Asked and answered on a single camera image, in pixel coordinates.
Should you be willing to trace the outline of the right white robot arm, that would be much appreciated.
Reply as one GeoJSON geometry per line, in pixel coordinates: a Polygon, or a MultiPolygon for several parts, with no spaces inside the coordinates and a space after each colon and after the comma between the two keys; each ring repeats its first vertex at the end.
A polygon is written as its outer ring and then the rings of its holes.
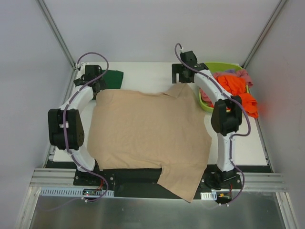
{"type": "Polygon", "coordinates": [[[180,82],[195,83],[213,104],[211,125],[218,139],[214,182],[219,188],[226,188],[231,184],[232,178],[236,177],[233,136],[242,123],[241,98],[227,92],[213,77],[206,64],[197,62],[193,51],[175,51],[175,55],[183,65],[183,78],[180,82]]]}

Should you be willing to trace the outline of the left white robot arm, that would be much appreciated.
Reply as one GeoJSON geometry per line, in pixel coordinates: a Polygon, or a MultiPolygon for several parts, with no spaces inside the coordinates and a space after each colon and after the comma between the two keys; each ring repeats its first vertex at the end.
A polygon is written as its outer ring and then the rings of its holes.
{"type": "Polygon", "coordinates": [[[91,186],[100,182],[101,175],[94,170],[95,159],[90,156],[84,145],[85,132],[81,113],[97,93],[105,89],[104,73],[106,71],[102,70],[99,65],[86,65],[84,74],[74,81],[74,94],[59,108],[48,111],[50,144],[66,151],[77,169],[86,172],[84,180],[91,186]]]}

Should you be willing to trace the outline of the beige t shirt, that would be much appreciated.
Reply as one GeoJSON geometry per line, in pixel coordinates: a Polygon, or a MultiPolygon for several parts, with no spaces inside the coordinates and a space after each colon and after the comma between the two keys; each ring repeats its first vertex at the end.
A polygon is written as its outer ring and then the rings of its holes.
{"type": "Polygon", "coordinates": [[[161,169],[157,183],[191,202],[212,139],[187,84],[145,94],[112,89],[96,96],[87,149],[101,169],[161,169]]]}

